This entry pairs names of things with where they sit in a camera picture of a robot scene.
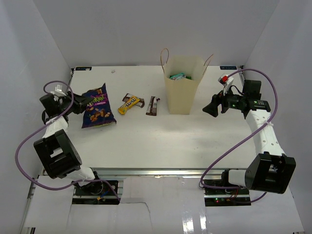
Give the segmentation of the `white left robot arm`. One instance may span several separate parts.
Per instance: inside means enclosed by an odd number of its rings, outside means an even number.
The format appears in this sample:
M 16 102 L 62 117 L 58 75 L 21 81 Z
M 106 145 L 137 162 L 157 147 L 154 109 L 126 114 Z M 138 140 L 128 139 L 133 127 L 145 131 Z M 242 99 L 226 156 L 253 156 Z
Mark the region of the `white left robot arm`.
M 39 100 L 44 107 L 42 119 L 46 130 L 43 137 L 34 142 L 34 148 L 46 173 L 52 179 L 81 180 L 75 183 L 80 190 L 93 195 L 101 193 L 103 182 L 96 171 L 82 166 L 82 160 L 66 133 L 68 115 L 83 113 L 92 99 L 69 91 L 62 97 L 49 93 Z

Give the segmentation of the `yellow M&M's packet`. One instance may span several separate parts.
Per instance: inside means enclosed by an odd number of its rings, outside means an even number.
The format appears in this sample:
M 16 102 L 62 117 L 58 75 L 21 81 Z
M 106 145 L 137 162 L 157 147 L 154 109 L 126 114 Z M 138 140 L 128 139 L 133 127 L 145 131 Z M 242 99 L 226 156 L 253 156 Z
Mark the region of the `yellow M&M's packet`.
M 118 108 L 118 112 L 121 115 L 126 114 L 126 112 L 136 105 L 140 99 L 136 96 L 131 96 L 121 107 Z

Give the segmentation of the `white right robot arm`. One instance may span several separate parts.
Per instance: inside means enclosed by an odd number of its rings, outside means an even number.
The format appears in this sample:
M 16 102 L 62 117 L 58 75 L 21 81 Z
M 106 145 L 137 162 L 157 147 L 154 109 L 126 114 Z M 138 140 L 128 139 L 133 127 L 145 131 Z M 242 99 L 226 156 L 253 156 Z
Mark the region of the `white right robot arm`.
M 249 190 L 283 194 L 296 167 L 295 159 L 286 156 L 276 138 L 273 125 L 269 122 L 269 103 L 261 99 L 261 82 L 246 80 L 239 94 L 232 92 L 233 78 L 218 80 L 223 90 L 213 95 L 203 111 L 216 117 L 218 107 L 225 113 L 228 109 L 240 110 L 250 130 L 259 132 L 253 136 L 256 157 L 246 170 L 228 169 L 222 174 L 221 191 L 232 194 L 238 187 Z

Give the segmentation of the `brown Hershey's chocolate bar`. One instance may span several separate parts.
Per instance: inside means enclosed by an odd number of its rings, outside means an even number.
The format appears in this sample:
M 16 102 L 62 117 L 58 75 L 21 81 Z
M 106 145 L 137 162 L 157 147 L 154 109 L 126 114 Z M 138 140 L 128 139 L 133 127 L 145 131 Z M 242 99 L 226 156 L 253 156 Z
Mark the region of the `brown Hershey's chocolate bar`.
M 151 96 L 150 102 L 146 111 L 146 115 L 148 116 L 156 116 L 157 115 L 157 102 L 160 98 Z

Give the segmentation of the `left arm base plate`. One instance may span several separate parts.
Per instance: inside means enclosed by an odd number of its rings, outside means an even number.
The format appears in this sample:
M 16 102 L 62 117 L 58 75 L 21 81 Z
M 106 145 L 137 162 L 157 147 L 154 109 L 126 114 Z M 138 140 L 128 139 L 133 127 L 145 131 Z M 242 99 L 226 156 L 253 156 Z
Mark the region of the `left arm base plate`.
M 105 182 L 90 182 L 84 186 L 76 186 L 74 190 L 74 198 L 105 198 L 118 193 L 118 181 L 108 180 Z

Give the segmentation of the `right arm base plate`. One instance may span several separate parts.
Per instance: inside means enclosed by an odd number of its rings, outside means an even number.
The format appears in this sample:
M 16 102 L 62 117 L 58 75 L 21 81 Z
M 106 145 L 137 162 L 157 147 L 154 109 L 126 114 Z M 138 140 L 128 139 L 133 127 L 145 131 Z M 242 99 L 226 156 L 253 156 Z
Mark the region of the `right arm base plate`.
M 204 179 L 205 185 L 214 187 L 234 187 L 228 182 L 229 170 L 225 170 L 220 178 Z M 248 189 L 213 189 L 204 187 L 204 201 L 206 207 L 230 207 L 230 206 L 251 206 L 250 192 Z

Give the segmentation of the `teal Fox's candy bag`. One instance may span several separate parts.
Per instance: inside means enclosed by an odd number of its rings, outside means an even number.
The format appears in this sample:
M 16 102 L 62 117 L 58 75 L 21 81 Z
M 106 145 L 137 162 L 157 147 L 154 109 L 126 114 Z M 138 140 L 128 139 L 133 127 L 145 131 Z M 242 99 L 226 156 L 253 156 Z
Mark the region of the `teal Fox's candy bag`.
M 179 74 L 172 75 L 169 77 L 169 79 L 171 79 L 171 80 L 180 80 L 183 78 L 186 78 L 186 75 L 184 73 L 179 73 Z

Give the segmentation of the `dark purple nut snack bag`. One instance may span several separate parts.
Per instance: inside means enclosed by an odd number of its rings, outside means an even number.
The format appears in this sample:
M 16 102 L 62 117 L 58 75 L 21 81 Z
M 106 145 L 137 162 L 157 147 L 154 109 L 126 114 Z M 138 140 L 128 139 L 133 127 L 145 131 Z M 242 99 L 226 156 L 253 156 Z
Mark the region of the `dark purple nut snack bag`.
M 83 115 L 82 129 L 117 122 L 111 110 L 105 83 L 101 87 L 88 90 L 82 95 L 91 99 Z

